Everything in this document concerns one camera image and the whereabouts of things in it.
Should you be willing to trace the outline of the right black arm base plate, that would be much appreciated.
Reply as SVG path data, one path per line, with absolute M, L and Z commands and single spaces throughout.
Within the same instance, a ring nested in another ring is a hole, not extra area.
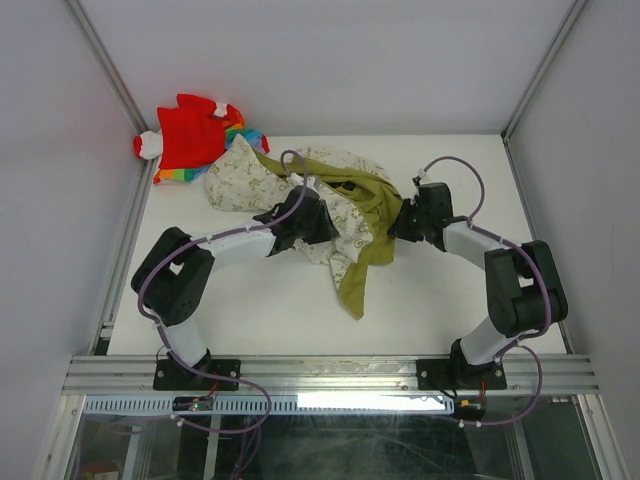
M 501 391 L 507 389 L 503 368 L 495 363 L 457 364 L 449 358 L 416 361 L 418 389 L 443 391 Z

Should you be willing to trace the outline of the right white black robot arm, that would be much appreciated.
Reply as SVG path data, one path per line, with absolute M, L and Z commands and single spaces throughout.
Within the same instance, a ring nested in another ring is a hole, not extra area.
M 486 318 L 453 342 L 445 359 L 419 359 L 419 390 L 454 396 L 461 390 L 504 390 L 502 359 L 520 341 L 546 333 L 568 315 L 568 302 L 549 245 L 515 244 L 472 225 L 453 210 L 449 187 L 417 183 L 403 201 L 390 237 L 427 242 L 480 268 L 485 277 Z

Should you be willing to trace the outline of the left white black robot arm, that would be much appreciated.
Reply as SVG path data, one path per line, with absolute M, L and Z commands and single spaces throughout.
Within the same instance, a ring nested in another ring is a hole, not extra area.
M 176 364 L 175 377 L 192 389 L 208 380 L 210 352 L 192 316 L 212 273 L 278 255 L 298 240 L 313 245 L 338 236 L 327 202 L 304 186 L 239 227 L 200 238 L 178 227 L 165 230 L 134 273 L 131 288 L 139 313 L 154 323 Z

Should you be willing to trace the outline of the cream green printed jacket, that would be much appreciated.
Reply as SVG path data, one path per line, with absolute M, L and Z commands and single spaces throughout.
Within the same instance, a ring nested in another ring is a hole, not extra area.
M 311 263 L 329 268 L 339 302 L 356 320 L 365 313 L 371 265 L 388 265 L 395 240 L 388 236 L 403 203 L 385 169 L 373 160 L 333 147 L 303 146 L 287 161 L 298 175 L 307 169 L 326 203 L 338 236 L 294 248 Z M 293 186 L 280 162 L 236 139 L 203 175 L 209 204 L 227 212 L 266 212 L 284 201 Z

